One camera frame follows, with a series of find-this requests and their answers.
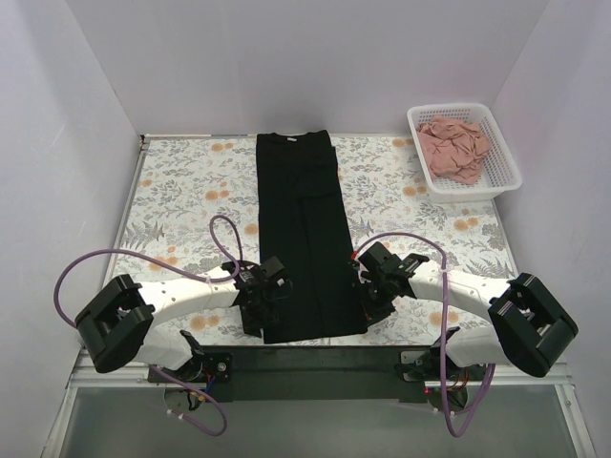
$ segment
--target metal frame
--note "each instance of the metal frame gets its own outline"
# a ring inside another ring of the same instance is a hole
[[[146,135],[142,143],[142,147],[138,156],[137,166],[134,173],[134,179],[132,180],[132,186],[126,201],[126,205],[121,218],[114,248],[118,248],[121,244],[125,226],[131,211],[132,202],[136,193],[137,184],[139,182],[140,174],[144,164],[144,159],[148,153],[148,148],[152,139],[188,139],[188,138],[221,138],[221,137],[251,137],[253,135]],[[333,135],[333,136],[383,136],[383,135]],[[493,201],[495,209],[495,215],[499,221],[499,227],[501,228],[502,236],[506,242],[509,259],[515,272],[517,272],[516,262],[510,249],[507,236],[500,220],[496,204]],[[106,283],[113,275],[113,271],[116,265],[116,255],[112,255],[106,270],[104,277],[104,283]],[[286,347],[291,349],[300,348],[299,346]],[[401,351],[402,347],[395,347],[397,354]],[[257,352],[260,348],[258,347],[244,347],[241,348],[241,352]],[[78,389],[81,387],[159,387],[159,386],[170,386],[168,384],[150,384],[147,380],[148,367],[144,364],[127,364],[125,367],[117,370],[111,374],[98,374],[95,372],[95,368],[91,358],[87,354],[86,350],[81,350],[76,363],[74,365],[74,371],[69,380],[69,384],[66,390],[64,401],[59,410],[53,428],[51,430],[47,444],[45,445],[42,458],[54,458],[59,456],[61,452],[63,442],[68,430],[70,418],[72,416],[74,401]],[[571,439],[573,441],[575,450],[578,457],[593,457],[596,456],[590,436],[587,432],[583,417],[575,397],[574,387],[572,385],[571,374],[564,360],[558,362],[550,371],[547,377],[543,379],[535,379],[523,374],[521,371],[513,367],[498,367],[496,370],[493,385],[554,385],[556,387],[558,401],[566,425],[569,429]],[[427,386],[439,386],[439,382],[427,382]]]

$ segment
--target floral tablecloth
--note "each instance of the floral tablecloth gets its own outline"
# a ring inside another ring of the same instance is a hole
[[[493,203],[432,203],[410,138],[334,137],[332,141],[355,246],[380,232],[409,230],[439,242],[455,268],[496,278],[512,276],[511,254]],[[208,220],[224,214],[240,228],[245,258],[259,261],[255,144],[254,137],[152,140],[121,247],[203,273],[224,261],[208,232]],[[218,234],[235,252],[228,226],[220,222]],[[418,240],[388,238],[384,243],[399,256],[416,252],[439,260],[436,252]],[[121,273],[137,281],[177,276],[124,256],[116,259],[113,272]],[[397,312],[367,334],[290,344],[406,345],[431,344],[437,339],[441,324],[438,302],[405,298],[395,305]],[[452,308],[449,320],[463,328],[486,325]],[[237,307],[204,311],[163,326],[187,329],[207,345],[263,344],[262,339],[242,333]]]

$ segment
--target black garment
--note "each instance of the black garment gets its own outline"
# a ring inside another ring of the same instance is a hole
[[[328,132],[257,135],[257,176],[261,260],[278,257],[293,282],[265,343],[367,332]]]

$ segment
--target table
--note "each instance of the table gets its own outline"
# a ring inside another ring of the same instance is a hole
[[[515,267],[492,201],[431,202],[422,169],[408,137],[334,136],[340,179],[352,242],[356,246],[386,231],[409,230],[438,241],[449,263],[466,272],[510,278]],[[164,260],[192,273],[203,273],[224,261],[208,232],[216,214],[240,228],[244,256],[259,260],[256,138],[152,139],[141,165],[137,188],[125,221],[120,246]],[[218,233],[234,252],[228,226]],[[391,252],[439,254],[415,239],[388,238]],[[129,273],[137,281],[162,281],[177,275],[134,258],[119,256],[113,276]],[[439,336],[438,302],[410,298],[395,301],[397,312],[367,334],[289,343],[292,345],[431,344]],[[451,325],[487,325],[457,309]],[[206,310],[163,324],[189,330],[203,345],[261,345],[242,333],[236,307]]]

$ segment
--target towel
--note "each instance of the towel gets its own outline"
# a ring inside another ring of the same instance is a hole
[[[477,123],[438,115],[430,123],[421,124],[417,131],[431,179],[448,177],[465,184],[477,182],[491,149]]]

